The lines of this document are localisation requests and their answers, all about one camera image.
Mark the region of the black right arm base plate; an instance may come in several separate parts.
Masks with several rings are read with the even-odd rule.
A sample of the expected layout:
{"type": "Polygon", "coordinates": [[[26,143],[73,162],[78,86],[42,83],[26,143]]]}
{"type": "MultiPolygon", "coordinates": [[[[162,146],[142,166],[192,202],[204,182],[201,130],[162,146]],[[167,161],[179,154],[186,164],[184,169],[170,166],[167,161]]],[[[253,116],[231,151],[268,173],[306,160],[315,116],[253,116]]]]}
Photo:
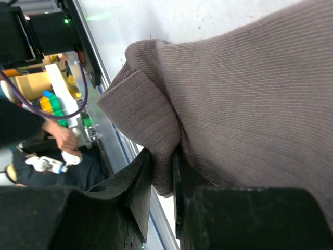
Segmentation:
{"type": "Polygon", "coordinates": [[[65,20],[69,21],[69,27],[74,36],[74,50],[78,53],[80,63],[90,76],[93,88],[96,88],[101,82],[101,70],[74,1],[55,2],[64,13],[65,20]]]}

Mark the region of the bare operator hand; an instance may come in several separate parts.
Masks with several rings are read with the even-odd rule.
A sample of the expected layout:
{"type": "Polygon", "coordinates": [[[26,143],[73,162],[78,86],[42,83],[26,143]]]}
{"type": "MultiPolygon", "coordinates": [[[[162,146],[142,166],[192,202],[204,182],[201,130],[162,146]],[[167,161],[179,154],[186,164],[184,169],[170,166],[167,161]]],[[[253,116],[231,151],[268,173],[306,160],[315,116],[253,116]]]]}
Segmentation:
{"type": "Polygon", "coordinates": [[[72,130],[61,126],[54,120],[46,119],[43,129],[52,135],[61,151],[67,152],[74,156],[82,156],[78,148],[78,138],[72,130]]]}

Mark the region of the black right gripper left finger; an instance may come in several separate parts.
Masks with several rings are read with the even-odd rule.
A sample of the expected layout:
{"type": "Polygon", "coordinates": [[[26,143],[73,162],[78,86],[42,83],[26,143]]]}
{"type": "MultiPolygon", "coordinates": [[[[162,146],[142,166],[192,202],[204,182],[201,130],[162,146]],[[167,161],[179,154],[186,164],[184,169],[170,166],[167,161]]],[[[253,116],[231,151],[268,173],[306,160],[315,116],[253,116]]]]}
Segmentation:
{"type": "Polygon", "coordinates": [[[83,192],[2,187],[1,249],[141,249],[147,241],[151,153],[83,192]]]}

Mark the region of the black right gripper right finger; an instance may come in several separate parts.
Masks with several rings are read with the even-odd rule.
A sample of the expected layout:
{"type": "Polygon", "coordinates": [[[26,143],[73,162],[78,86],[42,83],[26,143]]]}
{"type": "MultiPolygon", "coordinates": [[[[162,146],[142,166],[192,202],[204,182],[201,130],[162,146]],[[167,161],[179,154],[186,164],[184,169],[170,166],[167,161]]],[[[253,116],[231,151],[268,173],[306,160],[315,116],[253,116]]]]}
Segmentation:
{"type": "Polygon", "coordinates": [[[181,249],[332,249],[332,232],[308,191],[217,187],[179,149],[172,167],[181,249]]]}

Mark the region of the taupe sock red stripes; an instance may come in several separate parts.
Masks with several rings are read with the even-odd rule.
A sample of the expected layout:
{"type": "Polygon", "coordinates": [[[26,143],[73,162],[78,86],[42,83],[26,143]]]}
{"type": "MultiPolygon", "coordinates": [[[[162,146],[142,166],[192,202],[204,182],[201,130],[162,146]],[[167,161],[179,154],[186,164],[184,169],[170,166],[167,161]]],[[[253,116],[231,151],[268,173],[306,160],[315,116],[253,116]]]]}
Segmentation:
{"type": "Polygon", "coordinates": [[[332,1],[301,1],[227,34],[131,45],[157,89],[143,107],[152,184],[173,193],[171,157],[223,187],[299,187],[332,223],[332,1]]]}

